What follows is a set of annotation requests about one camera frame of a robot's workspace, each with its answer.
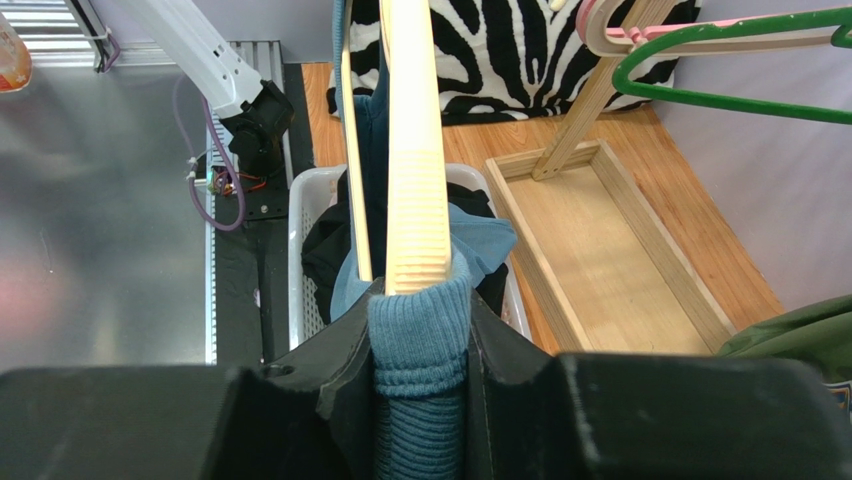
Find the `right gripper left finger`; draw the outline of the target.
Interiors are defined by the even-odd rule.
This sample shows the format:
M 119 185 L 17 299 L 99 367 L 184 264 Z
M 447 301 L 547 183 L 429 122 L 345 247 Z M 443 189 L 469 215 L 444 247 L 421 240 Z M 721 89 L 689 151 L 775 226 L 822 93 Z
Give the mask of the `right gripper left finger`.
M 374 282 L 272 364 L 39 368 L 1 377 L 5 479 L 369 479 Z

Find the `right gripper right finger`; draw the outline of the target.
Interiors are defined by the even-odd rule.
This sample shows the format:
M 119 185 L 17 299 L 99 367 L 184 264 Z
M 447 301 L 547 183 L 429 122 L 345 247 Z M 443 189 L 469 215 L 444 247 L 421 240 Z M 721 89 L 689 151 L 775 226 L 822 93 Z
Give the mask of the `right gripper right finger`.
M 793 360 L 550 355 L 471 301 L 469 479 L 847 479 L 851 425 Z

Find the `blue tank top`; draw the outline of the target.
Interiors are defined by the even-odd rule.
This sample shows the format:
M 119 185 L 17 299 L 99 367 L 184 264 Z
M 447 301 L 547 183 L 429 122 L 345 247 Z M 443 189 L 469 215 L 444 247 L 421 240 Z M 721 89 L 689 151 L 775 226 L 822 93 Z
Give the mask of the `blue tank top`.
M 388 223 L 389 69 L 383 51 L 379 81 L 355 98 L 373 279 L 358 275 L 354 228 L 332 298 L 340 318 L 377 278 L 386 277 Z M 478 282 L 451 240 L 451 272 L 410 295 L 374 295 L 367 326 L 378 396 L 374 474 L 379 479 L 458 479 L 463 473 L 467 350 L 471 300 Z

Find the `wooden hanger with blue top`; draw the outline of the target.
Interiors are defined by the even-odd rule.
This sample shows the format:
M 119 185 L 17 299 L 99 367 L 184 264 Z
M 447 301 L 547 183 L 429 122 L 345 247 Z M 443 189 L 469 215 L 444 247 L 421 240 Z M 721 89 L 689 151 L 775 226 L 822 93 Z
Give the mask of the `wooden hanger with blue top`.
M 336 2 L 332 21 L 336 104 L 345 139 L 358 275 L 370 281 L 374 275 L 351 85 L 351 12 L 351 2 Z M 381 2 L 380 30 L 389 69 L 385 293 L 410 295 L 446 281 L 452 256 L 428 2 Z

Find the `olive green tank top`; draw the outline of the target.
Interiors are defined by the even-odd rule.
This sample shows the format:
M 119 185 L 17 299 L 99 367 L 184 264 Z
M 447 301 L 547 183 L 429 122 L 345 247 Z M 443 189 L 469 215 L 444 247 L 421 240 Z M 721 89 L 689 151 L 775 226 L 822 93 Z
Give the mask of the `olive green tank top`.
M 807 305 L 753 324 L 717 351 L 724 358 L 780 358 L 806 363 L 827 384 L 851 381 L 851 297 Z

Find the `wooden hanger with mauve top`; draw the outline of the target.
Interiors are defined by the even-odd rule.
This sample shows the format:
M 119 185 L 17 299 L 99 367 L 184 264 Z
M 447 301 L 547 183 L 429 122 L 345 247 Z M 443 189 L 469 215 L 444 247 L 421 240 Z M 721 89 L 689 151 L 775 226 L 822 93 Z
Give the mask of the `wooden hanger with mauve top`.
M 707 56 L 733 53 L 756 53 L 835 44 L 851 44 L 851 8 L 844 6 L 807 12 L 762 15 L 710 22 L 694 26 L 703 35 L 682 40 L 662 50 L 664 56 Z M 659 39 L 637 42 L 604 43 L 586 46 L 600 57 L 625 57 L 640 46 Z

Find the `pink hanger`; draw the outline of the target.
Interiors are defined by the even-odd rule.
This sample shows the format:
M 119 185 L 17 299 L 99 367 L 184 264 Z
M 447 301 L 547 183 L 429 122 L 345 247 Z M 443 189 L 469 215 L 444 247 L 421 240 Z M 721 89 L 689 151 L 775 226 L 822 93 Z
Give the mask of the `pink hanger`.
M 639 39 L 652 40 L 664 34 L 694 26 L 694 23 L 652 25 L 644 28 L 610 27 L 609 22 L 622 1 L 584 0 L 579 6 L 577 32 L 584 43 L 589 46 L 615 45 L 616 43 L 632 42 Z

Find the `green hanger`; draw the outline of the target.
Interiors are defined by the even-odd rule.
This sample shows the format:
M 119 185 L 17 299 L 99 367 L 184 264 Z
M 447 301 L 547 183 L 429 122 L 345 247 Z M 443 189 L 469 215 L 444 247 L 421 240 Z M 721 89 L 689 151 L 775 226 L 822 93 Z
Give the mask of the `green hanger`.
M 735 80 L 751 80 L 757 84 L 769 78 L 758 68 L 767 67 L 767 60 L 757 66 L 748 66 L 746 57 L 769 53 L 777 59 L 779 51 L 804 49 L 831 45 L 835 48 L 851 47 L 851 8 L 829 9 L 747 17 L 726 21 L 695 23 L 676 27 L 662 34 L 650 31 L 641 33 L 640 44 L 616 68 L 612 77 L 613 86 L 620 93 L 651 100 L 687 104 L 698 107 L 722 109 L 775 117 L 810 120 L 823 123 L 849 125 L 851 113 L 824 107 L 788 104 L 765 99 L 752 99 L 695 91 L 692 84 L 685 89 L 674 89 L 642 83 L 632 77 L 633 70 L 645 60 L 673 53 L 679 57 L 713 56 L 706 63 L 717 67 L 733 67 L 733 74 L 713 73 L 710 80 L 720 80 L 731 86 Z M 732 60 L 720 60 L 720 55 L 732 55 Z

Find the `black top green trim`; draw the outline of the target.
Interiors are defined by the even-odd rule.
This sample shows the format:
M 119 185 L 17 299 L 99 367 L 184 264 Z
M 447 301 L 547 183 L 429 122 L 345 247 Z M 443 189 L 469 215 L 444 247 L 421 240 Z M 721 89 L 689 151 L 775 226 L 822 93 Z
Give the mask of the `black top green trim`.
M 319 216 L 302 244 L 301 266 L 314 282 L 319 316 L 329 324 L 332 298 L 344 260 L 351 251 L 348 173 L 337 179 L 338 201 Z M 508 256 L 517 242 L 511 224 L 494 215 L 489 197 L 455 182 L 447 184 L 450 230 L 454 244 L 468 262 L 476 291 L 495 315 L 503 313 L 509 268 Z

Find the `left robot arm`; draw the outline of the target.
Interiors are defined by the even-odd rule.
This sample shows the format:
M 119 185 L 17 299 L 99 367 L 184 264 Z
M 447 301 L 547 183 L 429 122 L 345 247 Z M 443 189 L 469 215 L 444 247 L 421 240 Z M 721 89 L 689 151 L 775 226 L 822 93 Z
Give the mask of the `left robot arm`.
M 294 109 L 228 44 L 192 1 L 136 0 L 119 5 L 182 69 L 232 135 L 230 151 L 252 176 L 285 166 L 282 139 Z

